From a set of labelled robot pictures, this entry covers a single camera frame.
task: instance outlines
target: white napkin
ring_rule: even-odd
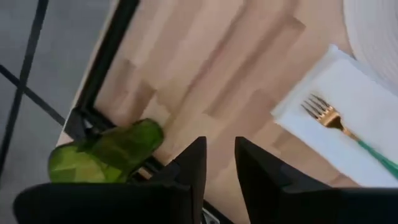
[[[398,163],[398,97],[388,85],[332,45],[272,114],[276,123],[359,185],[398,187],[398,180],[358,143],[307,114],[300,104],[311,93],[334,106],[363,141]]]

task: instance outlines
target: wooden table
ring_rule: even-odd
[[[270,115],[330,43],[351,53],[342,11],[342,0],[142,0],[96,108],[119,126],[159,122],[165,164],[206,136],[205,198],[235,223],[249,222],[235,136],[326,184],[354,186]]]

